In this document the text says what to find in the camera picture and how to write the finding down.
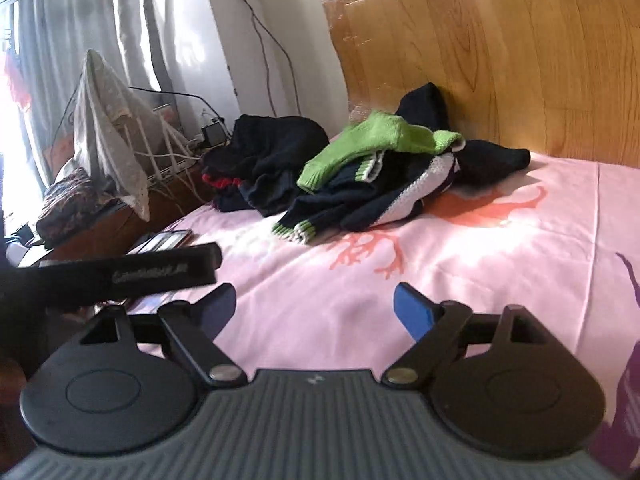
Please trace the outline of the navy reindeer knit sweater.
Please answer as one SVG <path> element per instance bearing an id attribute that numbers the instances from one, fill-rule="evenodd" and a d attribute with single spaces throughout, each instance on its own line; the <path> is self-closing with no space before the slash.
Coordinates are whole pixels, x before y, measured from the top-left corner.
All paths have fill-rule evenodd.
<path id="1" fill-rule="evenodd" d="M 214 190 L 217 210 L 274 216 L 299 196 L 306 162 L 328 145 L 324 129 L 309 118 L 243 115 L 229 144 L 201 157 L 202 179 Z"/>

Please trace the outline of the patterned dark fabric bundle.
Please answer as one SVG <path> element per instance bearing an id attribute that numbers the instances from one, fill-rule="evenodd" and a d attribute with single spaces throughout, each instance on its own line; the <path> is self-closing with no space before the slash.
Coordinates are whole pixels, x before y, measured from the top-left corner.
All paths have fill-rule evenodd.
<path id="1" fill-rule="evenodd" d="M 87 229 L 114 198 L 101 192 L 78 167 L 44 193 L 36 231 L 45 248 L 55 248 Z"/>

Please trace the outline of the black smartphone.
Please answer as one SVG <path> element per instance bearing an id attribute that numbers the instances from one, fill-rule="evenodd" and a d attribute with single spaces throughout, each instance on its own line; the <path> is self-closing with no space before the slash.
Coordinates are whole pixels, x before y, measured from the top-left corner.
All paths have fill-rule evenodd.
<path id="1" fill-rule="evenodd" d="M 164 252 L 186 244 L 193 237 L 191 230 L 171 230 L 145 235 L 127 255 L 144 254 L 145 252 Z"/>

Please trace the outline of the pink patterned bed sheet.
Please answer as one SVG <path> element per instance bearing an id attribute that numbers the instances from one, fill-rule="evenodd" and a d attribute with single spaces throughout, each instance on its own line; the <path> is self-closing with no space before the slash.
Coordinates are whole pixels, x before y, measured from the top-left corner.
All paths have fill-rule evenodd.
<path id="1" fill-rule="evenodd" d="M 620 476 L 639 469 L 639 173 L 534 155 L 480 191 L 453 188 L 411 220 L 309 245 L 273 220 L 209 206 L 176 222 L 224 255 L 238 294 L 218 347 L 258 368 L 381 373 L 411 336 L 393 310 L 406 282 L 431 300 L 497 313 L 520 304 L 590 370 L 606 395 L 592 445 Z"/>

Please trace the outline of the dark wooden side table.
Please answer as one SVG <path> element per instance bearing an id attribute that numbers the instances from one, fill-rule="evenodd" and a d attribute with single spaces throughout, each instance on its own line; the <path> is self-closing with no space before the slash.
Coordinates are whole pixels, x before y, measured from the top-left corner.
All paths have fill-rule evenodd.
<path id="1" fill-rule="evenodd" d="M 184 170 L 166 184 L 150 188 L 150 221 L 141 220 L 128 206 L 114 202 L 91 226 L 61 245 L 29 249 L 20 266 L 35 266 L 40 260 L 82 260 L 126 254 L 140 237 L 163 231 L 191 211 L 207 204 L 214 189 L 202 179 L 198 165 Z"/>

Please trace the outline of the green navy white sweater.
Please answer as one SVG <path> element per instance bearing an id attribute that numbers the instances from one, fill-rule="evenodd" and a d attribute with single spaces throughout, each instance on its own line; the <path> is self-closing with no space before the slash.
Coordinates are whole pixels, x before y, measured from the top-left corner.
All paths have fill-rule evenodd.
<path id="1" fill-rule="evenodd" d="M 486 188 L 529 164 L 526 148 L 450 130 L 442 92 L 428 82 L 396 112 L 375 110 L 308 160 L 296 182 L 301 193 L 272 232 L 308 244 L 331 230 L 367 231 L 415 216 L 451 185 Z"/>

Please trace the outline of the black power adapter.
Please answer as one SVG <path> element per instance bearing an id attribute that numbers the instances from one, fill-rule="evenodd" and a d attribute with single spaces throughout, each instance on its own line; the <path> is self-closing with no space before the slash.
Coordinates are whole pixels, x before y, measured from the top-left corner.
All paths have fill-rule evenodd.
<path id="1" fill-rule="evenodd" d="M 201 128 L 203 142 L 208 148 L 218 148 L 227 145 L 231 134 L 223 122 L 214 120 Z"/>

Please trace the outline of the grey curtain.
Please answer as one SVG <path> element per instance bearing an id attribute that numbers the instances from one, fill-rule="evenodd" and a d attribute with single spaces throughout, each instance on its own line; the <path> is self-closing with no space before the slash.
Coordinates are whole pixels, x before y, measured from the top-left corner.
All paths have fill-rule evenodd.
<path id="1" fill-rule="evenodd" d="M 18 131 L 40 188 L 70 135 L 84 58 L 95 50 L 152 107 L 169 105 L 189 138 L 240 114 L 209 0 L 1 0 Z"/>

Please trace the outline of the wooden headboard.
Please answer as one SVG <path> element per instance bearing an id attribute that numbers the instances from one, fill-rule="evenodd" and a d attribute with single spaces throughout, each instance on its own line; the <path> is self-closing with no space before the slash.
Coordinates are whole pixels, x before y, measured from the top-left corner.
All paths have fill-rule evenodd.
<path id="1" fill-rule="evenodd" d="M 321 0 L 351 118 L 432 82 L 469 138 L 639 162 L 639 0 Z"/>

